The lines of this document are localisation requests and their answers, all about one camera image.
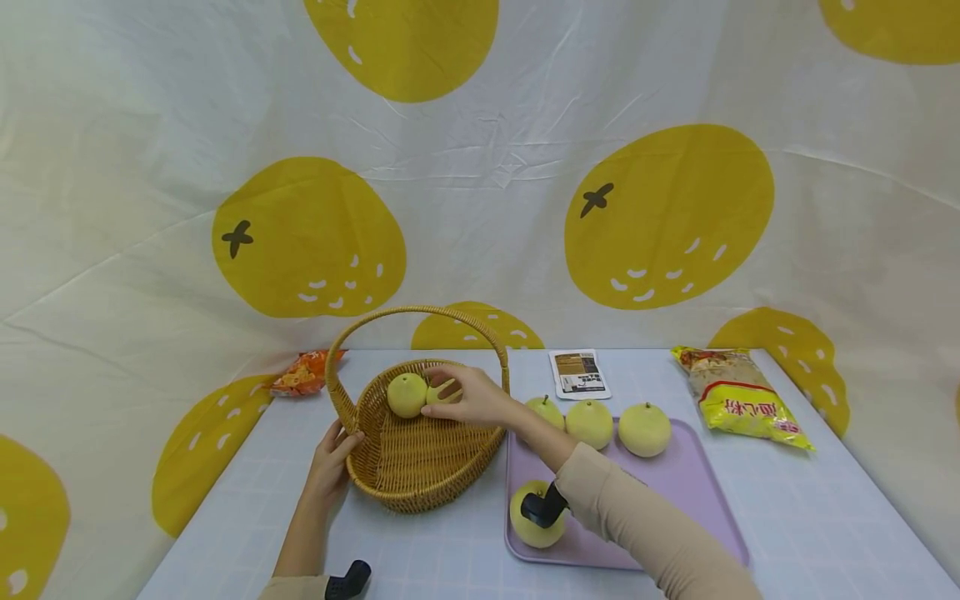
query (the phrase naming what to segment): white table surface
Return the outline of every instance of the white table surface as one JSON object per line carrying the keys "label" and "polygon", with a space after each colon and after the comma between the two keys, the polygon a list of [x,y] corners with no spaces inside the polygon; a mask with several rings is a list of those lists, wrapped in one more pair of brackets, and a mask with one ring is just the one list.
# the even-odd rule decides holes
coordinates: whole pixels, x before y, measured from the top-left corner
{"label": "white table surface", "polygon": [[[492,351],[352,350],[341,378],[354,398],[378,373],[418,356],[499,373]],[[803,395],[765,352],[754,358],[818,452],[708,431],[667,350],[599,350],[620,414],[658,404],[700,434],[767,600],[960,599],[958,588]],[[510,352],[512,394],[553,392],[546,350]],[[572,402],[560,402],[566,412]],[[329,396],[276,400],[139,595],[139,600],[255,599],[274,567],[314,447],[336,418]],[[351,489],[329,533],[326,572],[372,567],[369,599],[661,598],[641,573],[524,563],[504,543],[506,456],[456,502],[390,513]]]}

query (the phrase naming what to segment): yellow orange print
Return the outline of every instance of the yellow orange print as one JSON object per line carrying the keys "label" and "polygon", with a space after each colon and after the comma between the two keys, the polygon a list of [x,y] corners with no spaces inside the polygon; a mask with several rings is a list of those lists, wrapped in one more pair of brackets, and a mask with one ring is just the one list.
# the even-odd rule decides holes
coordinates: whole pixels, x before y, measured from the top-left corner
{"label": "yellow orange print", "polygon": [[[543,348],[540,337],[517,317],[483,302],[455,302],[453,308],[469,314],[488,325],[500,342],[507,348]],[[414,331],[410,348],[429,350],[434,348],[485,349],[490,344],[472,327],[449,317],[430,315]]]}
{"label": "yellow orange print", "polygon": [[407,268],[394,215],[326,158],[286,158],[254,175],[217,209],[211,237],[227,282],[269,317],[363,314]]}
{"label": "yellow orange print", "polygon": [[843,438],[850,424],[847,384],[833,366],[833,342],[803,317],[755,308],[730,319],[710,340],[711,348],[763,348],[793,379],[833,433]]}
{"label": "yellow orange print", "polygon": [[497,0],[303,0],[333,56],[387,100],[426,102],[453,91],[493,45]]}
{"label": "yellow orange print", "polygon": [[43,459],[0,436],[0,598],[37,600],[54,570],[70,505]]}
{"label": "yellow orange print", "polygon": [[854,52],[901,64],[960,62],[956,0],[820,0],[820,12]]}
{"label": "yellow orange print", "polygon": [[276,375],[237,379],[190,409],[156,464],[151,500],[160,529],[177,537],[272,398]]}
{"label": "yellow orange print", "polygon": [[719,125],[654,132],[580,183],[566,213],[566,267],[605,306],[676,304],[747,259],[773,205],[770,165],[743,133]]}

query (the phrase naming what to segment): orange snack bag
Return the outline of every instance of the orange snack bag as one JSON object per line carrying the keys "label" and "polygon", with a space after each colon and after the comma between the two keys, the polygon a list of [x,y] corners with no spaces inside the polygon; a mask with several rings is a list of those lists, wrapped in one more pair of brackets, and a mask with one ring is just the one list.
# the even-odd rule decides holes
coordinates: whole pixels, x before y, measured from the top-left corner
{"label": "orange snack bag", "polygon": [[707,427],[815,449],[748,350],[677,346],[671,353],[689,376]]}
{"label": "orange snack bag", "polygon": [[[340,360],[346,350],[338,350],[333,360]],[[270,395],[278,396],[311,396],[324,388],[324,369],[326,369],[327,350],[313,350],[304,352],[280,376],[280,379],[270,386]]]}

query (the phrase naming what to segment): small packet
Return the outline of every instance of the small packet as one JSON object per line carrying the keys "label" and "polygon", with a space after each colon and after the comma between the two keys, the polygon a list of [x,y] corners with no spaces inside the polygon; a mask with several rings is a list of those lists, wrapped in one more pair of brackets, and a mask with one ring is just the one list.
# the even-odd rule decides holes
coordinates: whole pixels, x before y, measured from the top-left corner
{"label": "small packet", "polygon": [[707,427],[815,449],[748,350],[677,346],[671,353],[689,376]]}
{"label": "small packet", "polygon": [[[338,350],[334,361],[339,361],[346,350]],[[287,372],[270,386],[273,397],[311,396],[324,388],[324,370],[327,350],[313,350],[302,353]]]}
{"label": "small packet", "polygon": [[596,350],[551,350],[550,369],[558,398],[603,400],[611,395]]}

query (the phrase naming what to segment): fabric backdrop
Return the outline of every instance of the fabric backdrop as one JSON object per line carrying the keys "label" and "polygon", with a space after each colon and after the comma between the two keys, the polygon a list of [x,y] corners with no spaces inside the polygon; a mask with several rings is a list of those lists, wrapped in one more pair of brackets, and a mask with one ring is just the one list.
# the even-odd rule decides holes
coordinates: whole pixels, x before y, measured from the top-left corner
{"label": "fabric backdrop", "polygon": [[960,581],[956,2],[0,9],[0,596],[135,596],[271,374],[406,303],[769,349]]}

